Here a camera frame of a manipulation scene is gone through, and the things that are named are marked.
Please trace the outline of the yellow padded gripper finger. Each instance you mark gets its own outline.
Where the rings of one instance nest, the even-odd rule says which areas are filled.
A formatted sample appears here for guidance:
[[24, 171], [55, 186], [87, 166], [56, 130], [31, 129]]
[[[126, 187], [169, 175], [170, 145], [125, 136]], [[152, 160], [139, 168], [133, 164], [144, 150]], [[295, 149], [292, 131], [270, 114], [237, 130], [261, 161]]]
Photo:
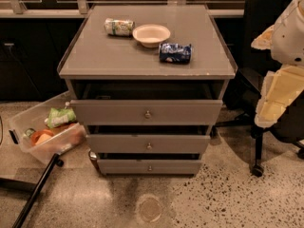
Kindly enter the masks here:
[[256, 106], [255, 124], [262, 128], [276, 124], [303, 90], [303, 66], [283, 65], [277, 72], [268, 71]]

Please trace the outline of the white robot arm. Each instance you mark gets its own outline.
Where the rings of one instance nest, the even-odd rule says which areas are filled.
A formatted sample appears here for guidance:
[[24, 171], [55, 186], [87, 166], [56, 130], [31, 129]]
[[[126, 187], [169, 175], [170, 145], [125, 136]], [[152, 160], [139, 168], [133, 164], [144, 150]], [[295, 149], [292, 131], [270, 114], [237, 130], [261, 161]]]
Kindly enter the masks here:
[[256, 106], [255, 124], [268, 128], [304, 90], [304, 0], [292, 0], [251, 47], [269, 49], [281, 63], [277, 72], [266, 74]]

